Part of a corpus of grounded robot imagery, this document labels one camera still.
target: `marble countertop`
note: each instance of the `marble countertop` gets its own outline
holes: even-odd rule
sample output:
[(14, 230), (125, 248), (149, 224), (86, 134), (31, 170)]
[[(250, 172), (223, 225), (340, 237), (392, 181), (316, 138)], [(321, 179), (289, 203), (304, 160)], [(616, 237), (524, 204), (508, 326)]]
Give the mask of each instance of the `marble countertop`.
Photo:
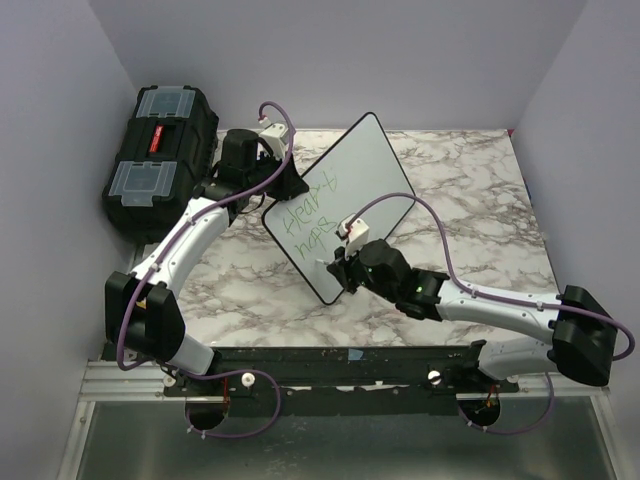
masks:
[[(298, 131), (299, 171), (342, 133)], [(490, 287), (557, 291), (506, 131), (388, 136), (416, 194), (442, 218), (459, 276)], [(362, 289), (325, 306), (262, 226), (262, 210), (240, 216), (211, 245), (180, 293), (188, 333), (207, 345), (462, 345), (518, 336), (477, 324), (412, 320)], [(418, 205), (389, 243), (413, 266), (446, 271), (437, 229)]]

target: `white wall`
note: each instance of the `white wall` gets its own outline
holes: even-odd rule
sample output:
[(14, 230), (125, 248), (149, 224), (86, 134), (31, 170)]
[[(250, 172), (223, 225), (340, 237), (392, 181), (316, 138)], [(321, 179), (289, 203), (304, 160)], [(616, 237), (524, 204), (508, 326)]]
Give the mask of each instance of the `white wall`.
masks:
[(84, 0), (3, 2), (0, 65), (0, 476), (51, 479), (130, 253), (99, 196), (135, 91)]
[[(640, 337), (638, 25), (638, 0), (590, 0), (514, 136), (560, 282), (590, 289), (636, 337)], [(615, 364), (612, 389), (617, 419), (640, 472), (639, 370), (640, 352)]]
[(89, 0), (136, 87), (202, 88), (222, 125), (264, 99), (302, 127), (516, 125), (585, 0)]

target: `purple cable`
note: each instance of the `purple cable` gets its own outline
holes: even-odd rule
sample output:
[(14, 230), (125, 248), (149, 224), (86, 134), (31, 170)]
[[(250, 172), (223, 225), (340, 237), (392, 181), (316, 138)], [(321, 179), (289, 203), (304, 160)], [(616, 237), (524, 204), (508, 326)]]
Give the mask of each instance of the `purple cable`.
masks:
[[(194, 224), (195, 224), (195, 222), (197, 220), (202, 218), (203, 215), (206, 215), (207, 213), (211, 212), (212, 210), (215, 210), (216, 208), (225, 207), (226, 205), (229, 205), (230, 203), (235, 202), (236, 200), (239, 200), (239, 199), (244, 198), (244, 197), (248, 197), (248, 196), (253, 195), (254, 193), (262, 190), (264, 187), (266, 187), (271, 182), (273, 182), (278, 177), (278, 175), (280, 175), (282, 173), (282, 171), (285, 169), (285, 167), (287, 166), (287, 164), (291, 160), (291, 157), (293, 155), (293, 136), (295, 135), (295, 132), (296, 132), (296, 130), (295, 130), (294, 126), (293, 126), (293, 123), (291, 122), (291, 119), (289, 118), (289, 115), (287, 115), (287, 112), (285, 112), (284, 109), (280, 105), (275, 103), (275, 102), (264, 102), (262, 105), (260, 105), (260, 108), (258, 109), (258, 115), (260, 116), (260, 118), (263, 118), (263, 111), (264, 111), (265, 107), (273, 107), (276, 110), (278, 110), (278, 112), (280, 112), (280, 115), (282, 115), (282, 117), (284, 118), (285, 122), (287, 123), (287, 128), (289, 130), (289, 146), (287, 148), (287, 153), (286, 153), (286, 155), (285, 155), (285, 157), (284, 157), (284, 159), (282, 161), (282, 164), (273, 173), (273, 175), (271, 175), (269, 178), (267, 178), (262, 183), (256, 185), (255, 187), (252, 187), (252, 188), (250, 188), (248, 190), (245, 190), (244, 192), (240, 192), (240, 193), (237, 193), (235, 195), (231, 195), (230, 197), (224, 198), (224, 199), (220, 200), (219, 202), (214, 203), (213, 205), (209, 205), (208, 207), (205, 207), (202, 210), (200, 210), (197, 213), (195, 213), (193, 215), (193, 217), (192, 217)], [(167, 241), (167, 244), (162, 249), (162, 251), (158, 254), (158, 257), (156, 258), (156, 265), (158, 267), (160, 266), (160, 264), (162, 263), (164, 258), (167, 256), (167, 254), (171, 251), (171, 249), (176, 244), (176, 242), (180, 239), (180, 237), (182, 237), (182, 235), (184, 235), (184, 233), (187, 230), (189, 230), (189, 228), (191, 228), (191, 226), (192, 226), (191, 223), (188, 223), (188, 222), (184, 223), (182, 225), (182, 227), (175, 233), (175, 235), (173, 237), (171, 237)], [(142, 365), (144, 362), (148, 361), (147, 359), (143, 359), (143, 360), (138, 360), (135, 363), (132, 363), (132, 364), (129, 364), (129, 365), (125, 365), (125, 363), (124, 363), (124, 339), (125, 339), (125, 336), (126, 336), (127, 327), (129, 326), (129, 322), (131, 321), (131, 314), (133, 313), (133, 309), (135, 308), (136, 301), (138, 300), (138, 296), (140, 295), (140, 293), (142, 292), (142, 289), (145, 287), (145, 285), (147, 284), (147, 281), (149, 280), (149, 278), (151, 278), (151, 276), (153, 275), (154, 272), (155, 272), (155, 270), (153, 268), (149, 268), (149, 270), (144, 275), (144, 277), (142, 277), (142, 279), (138, 283), (138, 286), (133, 291), (133, 295), (131, 295), (131, 299), (129, 300), (129, 303), (127, 304), (127, 309), (125, 310), (124, 316), (122, 317), (122, 325), (120, 326), (120, 333), (118, 335), (118, 343), (117, 343), (117, 347), (116, 347), (116, 362), (118, 363), (118, 367), (120, 367), (120, 369), (124, 370), (124, 371), (132, 370), (132, 369)]]
[(555, 394), (555, 390), (553, 389), (553, 382), (551, 381), (551, 377), (549, 376), (548, 373), (545, 373), (544, 376), (546, 377), (547, 383), (549, 384), (549, 403), (547, 404), (547, 409), (544, 411), (542, 416), (527, 427), (523, 427), (517, 430), (496, 430), (493, 428), (481, 427), (480, 425), (477, 425), (473, 423), (471, 420), (469, 420), (469, 418), (465, 415), (465, 413), (462, 411), (460, 407), (458, 407), (458, 413), (464, 419), (464, 421), (467, 422), (467, 425), (469, 427), (484, 433), (491, 433), (492, 435), (503, 435), (503, 436), (520, 435), (523, 433), (528, 433), (531, 430), (538, 428), (540, 425), (542, 425), (544, 422), (546, 422), (549, 419), (556, 403), (556, 394)]
[[(440, 217), (438, 217), (438, 215), (436, 214), (435, 210), (433, 208), (431, 208), (431, 206), (427, 202), (425, 202), (421, 198), (416, 197), (415, 195), (411, 195), (409, 193), (403, 193), (403, 192), (388, 193), (386, 195), (382, 195), (381, 197), (378, 197), (375, 200), (372, 200), (371, 202), (366, 204), (364, 207), (362, 207), (360, 209), (360, 211), (358, 213), (356, 213), (353, 216), (353, 218), (347, 223), (347, 228), (349, 228), (351, 226), (351, 224), (357, 218), (360, 218), (364, 212), (369, 210), (371, 207), (373, 207), (377, 203), (380, 203), (383, 200), (387, 200), (388, 198), (394, 198), (394, 197), (409, 198), (411, 200), (414, 200), (414, 201), (418, 202), (420, 205), (422, 205), (424, 208), (426, 208), (429, 211), (429, 213), (431, 214), (431, 216), (433, 217), (433, 219), (436, 222), (436, 225), (438, 227), (438, 231), (440, 232), (440, 238), (442, 238), (442, 247), (444, 249), (444, 258), (445, 258), (445, 261), (447, 262), (447, 270), (449, 271), (449, 276), (451, 277), (451, 281), (458, 288), (460, 288), (460, 290), (463, 290), (463, 291), (465, 291), (465, 292), (467, 292), (469, 294), (472, 294), (472, 295), (476, 295), (476, 296), (478, 296), (480, 298), (486, 298), (487, 300), (493, 300), (495, 302), (506, 303), (508, 305), (518, 305), (520, 307), (527, 307), (527, 308), (538, 308), (538, 304), (535, 303), (535, 302), (528, 302), (526, 300), (516, 300), (516, 299), (512, 299), (512, 298), (502, 297), (500, 295), (492, 295), (490, 293), (480, 292), (478, 290), (473, 290), (472, 288), (469, 288), (464, 283), (462, 283), (460, 281), (460, 279), (456, 276), (455, 271), (453, 270), (453, 263), (451, 262), (451, 252), (449, 251), (449, 242), (447, 241), (447, 234), (445, 232), (444, 225), (443, 225), (442, 221), (440, 220)], [(629, 330), (622, 323), (620, 323), (620, 322), (618, 322), (618, 321), (616, 321), (616, 320), (614, 320), (612, 318), (606, 317), (604, 315), (600, 315), (599, 313), (590, 312), (589, 310), (584, 310), (582, 308), (571, 307), (569, 305), (554, 305), (554, 304), (551, 304), (551, 303), (543, 303), (541, 305), (541, 308), (543, 308), (543, 309), (547, 308), (549, 310), (562, 310), (563, 312), (570, 312), (570, 313), (576, 313), (578, 315), (584, 315), (586, 317), (591, 317), (591, 318), (593, 318), (595, 320), (599, 320), (600, 322), (612, 325), (613, 327), (615, 327), (618, 330), (622, 331), (622, 333), (624, 333), (627, 336), (627, 339), (629, 340), (629, 345), (627, 346), (627, 349), (625, 351), (623, 351), (622, 353), (619, 353), (618, 355), (614, 355), (613, 356), (613, 360), (614, 361), (622, 360), (623, 358), (628, 357), (629, 355), (631, 355), (633, 353), (633, 351), (636, 348), (636, 339), (633, 336), (633, 333), (631, 333), (631, 330)]]
[(267, 423), (265, 423), (264, 425), (262, 425), (260, 428), (257, 428), (256, 430), (253, 430), (251, 432), (247, 432), (247, 433), (215, 433), (215, 432), (210, 432), (207, 430), (198, 430), (197, 428), (195, 428), (192, 423), (191, 423), (191, 418), (190, 418), (190, 412), (189, 410), (187, 410), (186, 413), (186, 419), (187, 419), (187, 423), (189, 423), (189, 428), (191, 428), (192, 430), (203, 434), (207, 437), (213, 437), (213, 438), (249, 438), (249, 437), (253, 437), (255, 435), (258, 435), (259, 433), (264, 432), (267, 428), (269, 428), (271, 425), (273, 425), (275, 423), (275, 421), (278, 419), (278, 415), (280, 414), (280, 406), (282, 404), (282, 397), (280, 395), (280, 387), (278, 386), (278, 383), (275, 381), (275, 379), (269, 375), (266, 372), (263, 372), (262, 370), (234, 370), (231, 372), (225, 372), (225, 373), (218, 373), (216, 375), (195, 375), (189, 372), (183, 372), (185, 375), (187, 375), (188, 377), (194, 378), (196, 380), (219, 380), (221, 378), (225, 378), (225, 377), (230, 377), (233, 375), (239, 375), (239, 374), (244, 374), (244, 373), (253, 373), (256, 375), (260, 375), (264, 378), (266, 378), (267, 380), (269, 380), (269, 382), (271, 382), (271, 385), (273, 385), (273, 388), (275, 389), (276, 392), (276, 408), (275, 411), (273, 412), (273, 415), (271, 416), (271, 418), (269, 419), (269, 421)]

